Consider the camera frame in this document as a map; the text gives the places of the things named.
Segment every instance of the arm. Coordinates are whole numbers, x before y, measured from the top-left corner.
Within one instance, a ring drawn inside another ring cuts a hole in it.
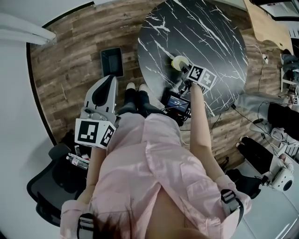
[[[92,148],[90,163],[86,178],[86,188],[78,197],[78,201],[89,204],[92,198],[95,185],[99,180],[100,168],[106,158],[106,150],[101,148]]]
[[[215,181],[224,172],[212,154],[204,96],[197,84],[191,86],[191,112],[190,152],[201,161],[206,174]]]

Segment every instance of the shoe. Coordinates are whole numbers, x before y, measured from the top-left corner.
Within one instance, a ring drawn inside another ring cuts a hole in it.
[[[239,138],[239,141],[242,142],[242,139],[245,138],[245,137],[248,138],[248,136],[241,136],[241,137]]]
[[[139,88],[138,88],[138,91],[145,91],[145,92],[147,92],[147,89],[148,89],[148,87],[147,87],[146,84],[141,84],[139,86]]]
[[[126,90],[128,90],[128,89],[134,89],[134,90],[136,90],[135,84],[133,82],[130,82],[129,84],[127,84]]]

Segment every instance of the plastic bottle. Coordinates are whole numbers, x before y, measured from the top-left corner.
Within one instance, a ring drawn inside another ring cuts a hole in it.
[[[73,165],[75,165],[75,166],[77,166],[77,167],[79,167],[81,169],[84,169],[84,170],[88,169],[88,163],[85,163],[85,162],[83,162],[83,161],[81,161],[79,159],[75,159],[75,158],[69,157],[69,156],[67,156],[66,159],[68,161],[70,161]]]

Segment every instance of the floor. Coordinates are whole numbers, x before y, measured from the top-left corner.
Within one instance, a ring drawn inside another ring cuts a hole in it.
[[[75,119],[80,115],[87,90],[103,77],[100,51],[121,47],[124,76],[119,78],[117,108],[123,103],[128,82],[139,85],[144,82],[137,58],[138,32],[146,15],[161,0],[118,0],[100,6],[90,6],[76,11],[47,27],[57,38],[44,46],[31,45],[31,61],[34,81],[43,112],[57,141],[74,129]],[[246,92],[256,92],[263,58],[259,49],[268,54],[269,63],[264,64],[260,80],[260,92],[273,95],[280,93],[279,50],[271,42],[257,42],[248,31],[251,27],[245,11],[215,2],[224,14],[241,30],[244,38],[249,68]],[[250,120],[256,114],[238,111]],[[235,143],[240,136],[248,135],[264,146],[268,145],[261,135],[249,130],[250,122],[233,109],[209,118],[212,130],[212,150],[219,163],[229,157],[229,168],[243,162]],[[184,147],[188,148],[190,122],[182,127]]]

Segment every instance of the black marble table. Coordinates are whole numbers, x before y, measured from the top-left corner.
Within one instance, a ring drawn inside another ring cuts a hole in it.
[[[144,20],[138,42],[142,75],[158,100],[166,88],[177,90],[181,73],[171,67],[171,58],[179,55],[216,75],[211,90],[204,91],[208,117],[227,110],[243,91],[248,67],[244,40],[213,4],[203,0],[161,3]]]

